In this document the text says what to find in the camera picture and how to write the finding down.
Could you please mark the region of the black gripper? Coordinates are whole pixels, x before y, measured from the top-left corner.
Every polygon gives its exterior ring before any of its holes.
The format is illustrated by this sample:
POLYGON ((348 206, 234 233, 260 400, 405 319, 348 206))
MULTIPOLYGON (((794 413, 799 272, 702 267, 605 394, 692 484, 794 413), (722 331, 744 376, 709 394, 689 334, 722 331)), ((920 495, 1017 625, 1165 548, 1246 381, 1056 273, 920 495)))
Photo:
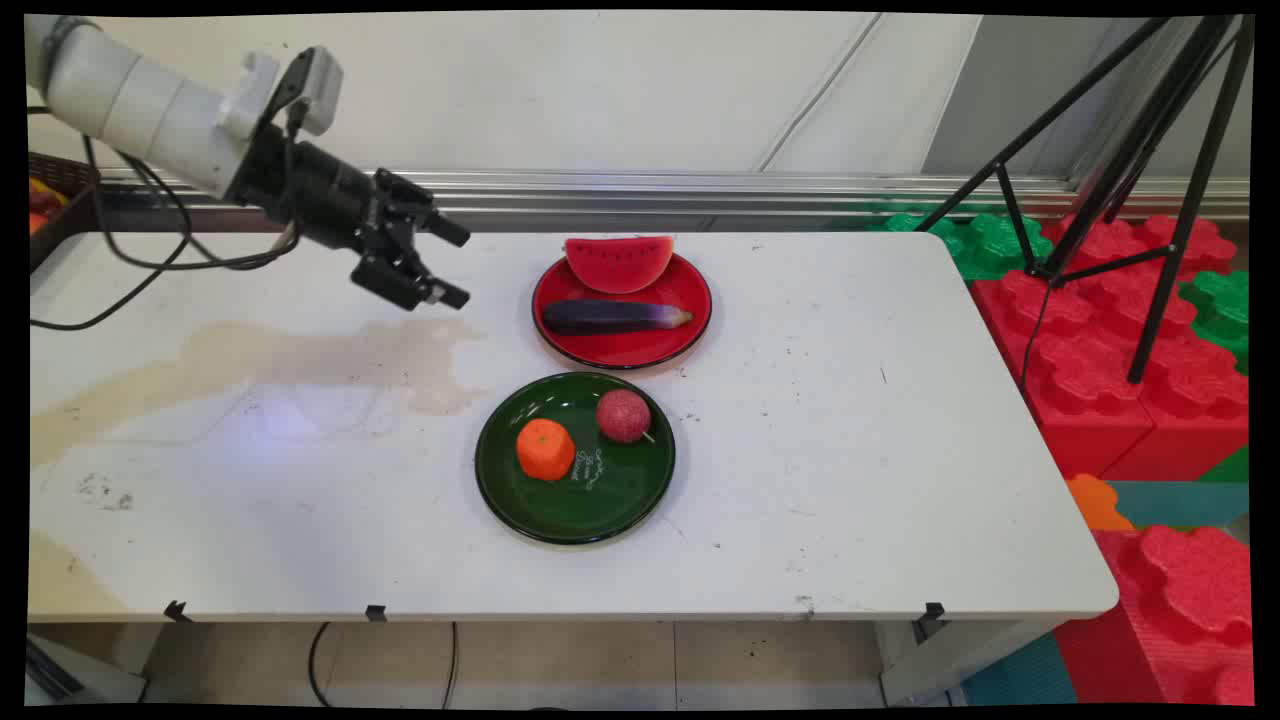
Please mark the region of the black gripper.
POLYGON ((429 191, 385 168, 370 176, 310 142, 291 142, 278 126, 257 129, 227 200, 261 208, 282 225, 329 249, 362 255, 352 283, 406 311, 421 304, 465 307, 471 293, 430 273, 416 255, 394 252, 385 222, 407 223, 463 247, 471 232, 449 219, 429 191), (367 251, 369 241, 381 250, 367 251))

